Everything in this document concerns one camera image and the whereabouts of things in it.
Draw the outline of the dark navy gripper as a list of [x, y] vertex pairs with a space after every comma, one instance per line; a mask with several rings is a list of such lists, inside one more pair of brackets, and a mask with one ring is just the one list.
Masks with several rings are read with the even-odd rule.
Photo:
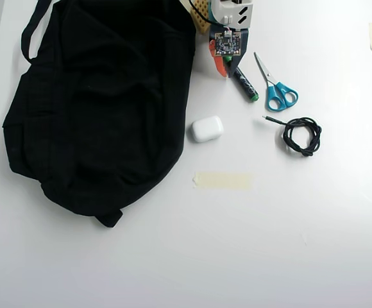
[[[211, 27], [209, 50], [216, 69], [222, 77], [231, 78], [245, 55], [248, 43], [248, 30], [232, 30], [225, 27]], [[226, 68], [223, 57], [226, 56]]]

